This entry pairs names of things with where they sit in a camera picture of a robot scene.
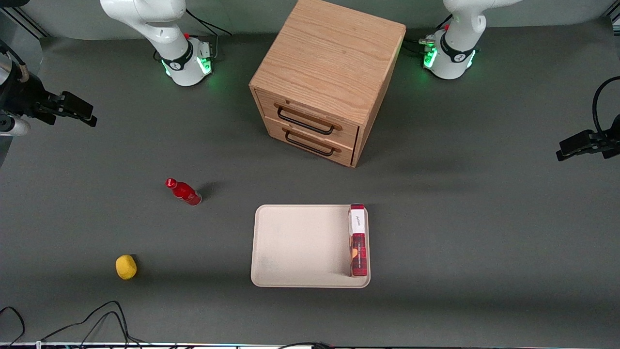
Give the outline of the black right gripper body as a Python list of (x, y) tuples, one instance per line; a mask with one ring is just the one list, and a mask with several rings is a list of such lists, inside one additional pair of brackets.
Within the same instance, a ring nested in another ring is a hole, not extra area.
[(60, 116), (57, 95), (48, 92), (36, 75), (30, 75), (26, 82), (21, 82), (19, 77), (20, 74), (11, 74), (11, 115), (54, 125)]

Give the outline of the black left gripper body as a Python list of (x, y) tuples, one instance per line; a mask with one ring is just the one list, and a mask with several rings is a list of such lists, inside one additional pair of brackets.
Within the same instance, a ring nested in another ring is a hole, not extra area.
[(611, 128), (603, 131), (603, 141), (606, 146), (602, 151), (604, 159), (611, 159), (620, 154), (620, 115), (616, 115)]

